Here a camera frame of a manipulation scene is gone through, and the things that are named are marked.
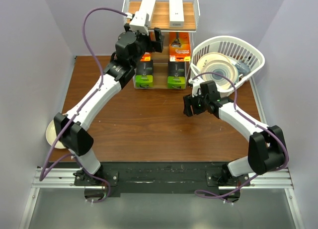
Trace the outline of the orange razor box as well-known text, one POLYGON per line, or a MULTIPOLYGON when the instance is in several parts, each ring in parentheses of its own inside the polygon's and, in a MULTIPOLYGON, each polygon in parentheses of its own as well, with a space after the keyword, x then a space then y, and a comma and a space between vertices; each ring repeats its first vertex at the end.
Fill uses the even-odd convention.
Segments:
POLYGON ((141 57, 141 62, 148 62, 151 60, 151 53, 145 52, 144 55, 141 57))
POLYGON ((169 61, 191 61, 191 44, 188 32, 169 33, 169 61))

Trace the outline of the silver grey box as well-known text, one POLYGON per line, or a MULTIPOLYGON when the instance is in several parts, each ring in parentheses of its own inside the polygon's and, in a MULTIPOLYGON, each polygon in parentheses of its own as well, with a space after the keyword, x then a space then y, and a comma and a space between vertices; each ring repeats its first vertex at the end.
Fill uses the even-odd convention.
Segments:
POLYGON ((169 27, 184 26, 183 0, 169 0, 169 27))

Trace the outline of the black green razor box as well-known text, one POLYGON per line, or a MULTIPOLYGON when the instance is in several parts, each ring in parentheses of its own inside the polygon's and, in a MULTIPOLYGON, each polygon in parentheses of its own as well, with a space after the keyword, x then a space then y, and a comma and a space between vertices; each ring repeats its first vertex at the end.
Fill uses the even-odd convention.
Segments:
POLYGON ((154 85, 153 60, 143 61, 137 65, 135 74, 136 88, 152 88, 154 85))
POLYGON ((186 85, 186 64, 185 62, 168 62, 167 88, 185 89, 186 85))

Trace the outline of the white small box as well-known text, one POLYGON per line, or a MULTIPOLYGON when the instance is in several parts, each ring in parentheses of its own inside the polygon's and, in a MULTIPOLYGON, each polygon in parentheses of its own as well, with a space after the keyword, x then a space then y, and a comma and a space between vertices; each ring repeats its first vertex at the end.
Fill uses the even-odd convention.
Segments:
POLYGON ((156 0, 141 1, 139 11, 146 12, 148 14, 148 17, 149 17, 147 21, 148 27, 151 27, 155 6, 156 6, 156 0))

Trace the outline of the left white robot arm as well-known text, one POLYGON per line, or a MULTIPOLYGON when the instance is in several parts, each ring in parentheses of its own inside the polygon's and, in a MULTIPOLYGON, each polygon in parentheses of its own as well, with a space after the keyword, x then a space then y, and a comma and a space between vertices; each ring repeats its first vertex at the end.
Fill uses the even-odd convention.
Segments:
POLYGON ((54 117, 57 138, 75 155, 91 185, 100 184, 104 172, 92 149, 93 137, 87 131, 105 104, 133 78, 143 55, 163 51, 163 41, 160 28, 154 29, 153 36, 132 30, 120 34, 111 61, 94 87, 65 115, 58 113, 54 117))

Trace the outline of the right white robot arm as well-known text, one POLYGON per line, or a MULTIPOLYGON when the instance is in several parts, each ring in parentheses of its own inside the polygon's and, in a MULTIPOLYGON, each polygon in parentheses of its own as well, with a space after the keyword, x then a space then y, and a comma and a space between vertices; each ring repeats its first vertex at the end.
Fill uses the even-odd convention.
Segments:
POLYGON ((221 179, 232 186, 239 176, 255 173, 263 175, 284 168, 289 160, 283 131, 268 126, 242 111, 229 97, 221 97, 214 81, 190 79, 192 92, 184 96, 183 113, 191 117, 204 112, 213 114, 236 129, 248 141, 248 154, 222 167, 221 179))

